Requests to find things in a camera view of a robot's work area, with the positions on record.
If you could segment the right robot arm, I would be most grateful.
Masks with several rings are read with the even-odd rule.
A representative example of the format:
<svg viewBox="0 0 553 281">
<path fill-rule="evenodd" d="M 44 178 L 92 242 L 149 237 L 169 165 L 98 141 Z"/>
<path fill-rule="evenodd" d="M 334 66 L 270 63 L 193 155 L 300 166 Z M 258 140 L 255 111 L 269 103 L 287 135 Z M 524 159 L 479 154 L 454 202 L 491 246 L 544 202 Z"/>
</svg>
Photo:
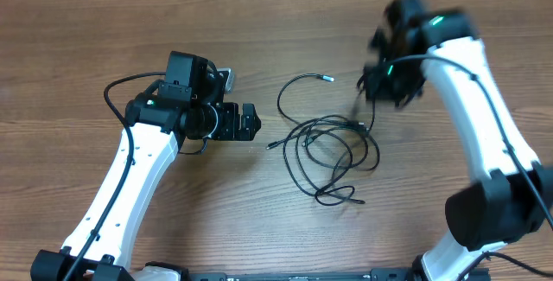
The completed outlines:
<svg viewBox="0 0 553 281">
<path fill-rule="evenodd" d="M 377 280 L 487 280 L 482 261 L 552 220 L 552 170 L 526 143 L 497 88 L 486 48 L 460 9 L 393 0 L 358 89 L 370 102 L 406 107 L 431 84 L 460 137 L 470 183 L 445 204 L 447 232 L 409 268 L 377 268 Z"/>
</svg>

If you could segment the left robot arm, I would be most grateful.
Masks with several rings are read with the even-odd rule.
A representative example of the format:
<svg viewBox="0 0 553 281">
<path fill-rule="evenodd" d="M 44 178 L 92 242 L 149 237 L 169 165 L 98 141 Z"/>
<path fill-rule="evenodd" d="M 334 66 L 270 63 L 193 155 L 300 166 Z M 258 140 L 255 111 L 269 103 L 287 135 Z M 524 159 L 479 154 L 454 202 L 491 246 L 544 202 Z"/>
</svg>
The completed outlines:
<svg viewBox="0 0 553 281">
<path fill-rule="evenodd" d="M 58 252 L 41 250 L 30 277 L 62 280 L 188 280 L 188 269 L 149 262 L 130 271 L 137 232 L 157 185 L 186 140 L 251 141 L 261 128 L 252 104 L 224 101 L 235 79 L 203 57 L 173 51 L 163 72 L 118 112 L 117 154 L 91 206 Z"/>
</svg>

